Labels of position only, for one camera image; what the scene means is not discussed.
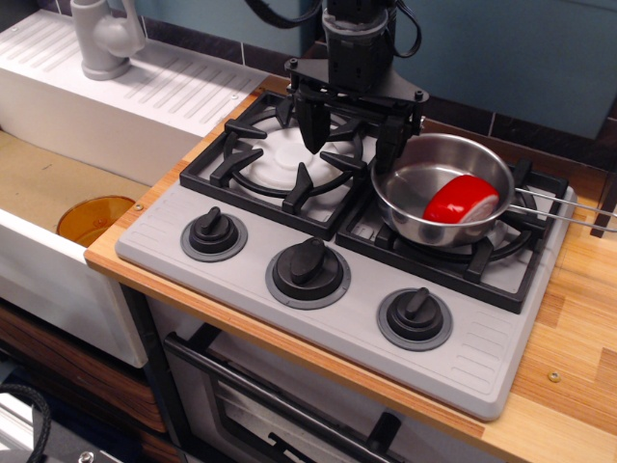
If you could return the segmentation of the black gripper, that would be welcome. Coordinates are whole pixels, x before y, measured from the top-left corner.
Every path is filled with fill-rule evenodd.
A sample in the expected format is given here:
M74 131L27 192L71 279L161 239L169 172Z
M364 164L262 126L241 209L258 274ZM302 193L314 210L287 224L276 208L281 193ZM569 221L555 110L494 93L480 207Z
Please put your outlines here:
M385 174L420 132L428 99L393 66L421 46L416 16L402 1L328 1L322 26L327 57L285 64L304 145L312 154L323 148L333 112L373 123L380 126L374 170Z

